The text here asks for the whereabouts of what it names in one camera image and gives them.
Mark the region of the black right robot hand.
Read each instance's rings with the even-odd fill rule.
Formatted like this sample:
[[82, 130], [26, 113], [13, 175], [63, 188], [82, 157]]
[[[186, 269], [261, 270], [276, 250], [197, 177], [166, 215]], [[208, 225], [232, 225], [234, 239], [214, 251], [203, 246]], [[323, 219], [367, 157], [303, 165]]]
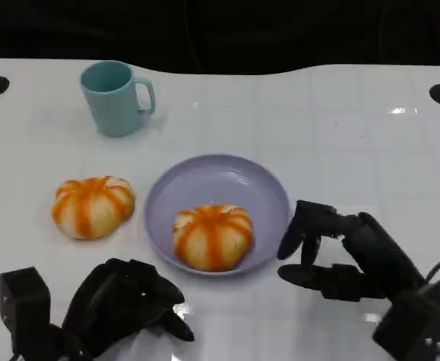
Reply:
[[[339, 240], [356, 265], [315, 265], [324, 237]], [[298, 287], [318, 291], [325, 299], [393, 301], [400, 293], [427, 283], [407, 254], [366, 212], [341, 215], [330, 205], [297, 201], [277, 258], [286, 260], [297, 250], [301, 252], [300, 263], [281, 266], [278, 276]]]

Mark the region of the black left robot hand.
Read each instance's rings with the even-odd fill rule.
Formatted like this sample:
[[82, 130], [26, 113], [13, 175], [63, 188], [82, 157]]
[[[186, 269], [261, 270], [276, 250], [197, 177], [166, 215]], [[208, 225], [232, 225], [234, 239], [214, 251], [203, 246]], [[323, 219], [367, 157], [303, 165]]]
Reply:
[[153, 265], [112, 258], [97, 265], [79, 286], [62, 329], [77, 336], [93, 357], [151, 327], [191, 342], [193, 331], [173, 310], [184, 302], [179, 288]]

